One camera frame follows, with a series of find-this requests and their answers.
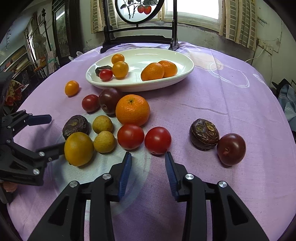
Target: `blue gripper pad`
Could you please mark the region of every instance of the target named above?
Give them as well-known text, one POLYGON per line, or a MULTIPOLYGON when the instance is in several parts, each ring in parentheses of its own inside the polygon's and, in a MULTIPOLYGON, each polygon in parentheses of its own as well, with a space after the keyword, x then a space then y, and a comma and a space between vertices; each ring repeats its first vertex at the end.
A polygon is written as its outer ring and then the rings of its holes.
POLYGON ((174 160, 171 158, 170 153, 165 154, 165 168, 168 175, 168 181, 170 183, 170 190, 172 192, 173 197, 177 200, 179 193, 178 193, 178 180, 176 173, 173 168, 174 160))
POLYGON ((124 166, 123 166, 123 170, 119 179, 119 189, 118 189, 118 197, 119 199, 121 199, 125 192, 126 192, 126 186, 128 183, 128 177, 130 175, 131 172, 131 163, 132 163, 132 157, 131 154, 128 153, 126 154, 126 156, 124 157, 124 166))
POLYGON ((43 125, 48 124, 52 121, 51 115, 35 115, 29 116, 26 119, 26 124, 28 126, 36 126, 36 125, 43 125))

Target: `striped curtain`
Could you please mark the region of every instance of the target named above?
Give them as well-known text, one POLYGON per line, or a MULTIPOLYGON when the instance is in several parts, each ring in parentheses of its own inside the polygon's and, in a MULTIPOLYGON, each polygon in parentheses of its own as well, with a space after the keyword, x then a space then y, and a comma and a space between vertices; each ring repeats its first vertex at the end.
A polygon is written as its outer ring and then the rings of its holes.
POLYGON ((254 0, 222 0, 219 35, 255 51, 256 18, 254 0))
MULTIPOLYGON (((109 20, 113 29, 117 28, 117 19, 115 15, 114 5, 112 0, 107 0, 109 20)), ((105 18, 103 11, 103 0, 91 0, 91 33, 103 31, 105 26, 105 18)))

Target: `red tomato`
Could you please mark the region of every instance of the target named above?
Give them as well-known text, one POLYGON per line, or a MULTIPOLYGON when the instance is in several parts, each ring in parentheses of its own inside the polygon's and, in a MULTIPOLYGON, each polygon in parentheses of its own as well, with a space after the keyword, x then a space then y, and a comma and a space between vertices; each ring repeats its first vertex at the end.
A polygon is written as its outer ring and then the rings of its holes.
POLYGON ((145 14, 149 14, 149 13, 151 13, 151 6, 145 6, 145 7, 144 7, 144 13, 145 13, 145 14))
POLYGON ((87 95, 82 100, 82 108, 86 112, 94 112, 99 107, 99 97, 96 95, 87 95))
POLYGON ((127 150, 136 149, 142 144, 143 140, 143 129, 133 124, 123 125, 117 133, 117 141, 119 145, 127 150))
POLYGON ((149 130, 145 137, 145 146, 152 154, 164 154, 170 148, 172 137, 164 127, 154 127, 149 130))
POLYGON ((139 13, 144 12, 144 6, 143 5, 138 6, 138 12, 139 13))
POLYGON ((99 77, 103 81, 109 81, 113 76, 113 72, 110 69, 102 69, 99 73, 99 77))

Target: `tomato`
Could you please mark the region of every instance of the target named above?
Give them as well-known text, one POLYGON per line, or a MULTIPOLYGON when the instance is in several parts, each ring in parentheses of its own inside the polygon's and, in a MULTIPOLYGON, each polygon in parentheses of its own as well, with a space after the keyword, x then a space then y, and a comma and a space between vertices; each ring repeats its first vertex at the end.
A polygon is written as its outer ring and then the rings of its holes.
POLYGON ((138 6, 138 12, 139 13, 144 12, 144 6, 143 5, 138 6))
POLYGON ((128 74, 128 64, 123 61, 118 61, 113 65, 112 71, 117 79, 122 79, 128 74))
POLYGON ((154 127, 149 130, 145 137, 145 146, 152 154, 164 154, 170 148, 172 137, 164 127, 154 127))
POLYGON ((76 95, 78 91, 79 84, 74 80, 69 81, 65 86, 65 94, 68 96, 76 95))
POLYGON ((149 14, 149 13, 151 13, 151 6, 145 6, 145 7, 144 7, 144 13, 145 13, 145 14, 149 14))
POLYGON ((112 56, 111 58, 111 62, 112 64, 115 64, 118 61, 124 61, 124 56, 120 53, 117 53, 115 55, 112 56))
POLYGON ((99 97, 96 95, 87 95, 83 98, 81 104, 82 104, 82 108, 86 112, 94 112, 100 107, 99 97))
POLYGON ((127 150, 138 148, 142 144, 143 140, 143 129, 133 124, 123 125, 117 133, 117 141, 119 145, 127 150))
POLYGON ((102 69, 99 73, 99 77, 103 81, 109 81, 113 76, 113 72, 110 69, 102 69))

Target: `white oval plate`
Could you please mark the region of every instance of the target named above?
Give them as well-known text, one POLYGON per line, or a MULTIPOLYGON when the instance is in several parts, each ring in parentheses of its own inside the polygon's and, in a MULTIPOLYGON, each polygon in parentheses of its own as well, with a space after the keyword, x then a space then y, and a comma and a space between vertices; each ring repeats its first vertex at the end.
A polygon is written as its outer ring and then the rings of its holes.
POLYGON ((167 49, 139 48, 118 53, 121 53, 124 56, 125 62, 129 66, 128 75, 124 79, 118 80, 113 76, 110 81, 103 82, 95 73, 97 67, 105 65, 113 66, 111 58, 114 54, 112 54, 100 59, 90 66, 85 74, 87 81, 100 89, 113 87, 118 88, 123 92, 148 91, 176 84, 189 75, 194 68, 193 61, 189 57, 182 53, 167 49), (154 62, 158 63, 161 60, 173 62, 178 68, 177 74, 173 77, 142 81, 142 70, 148 64, 154 62))

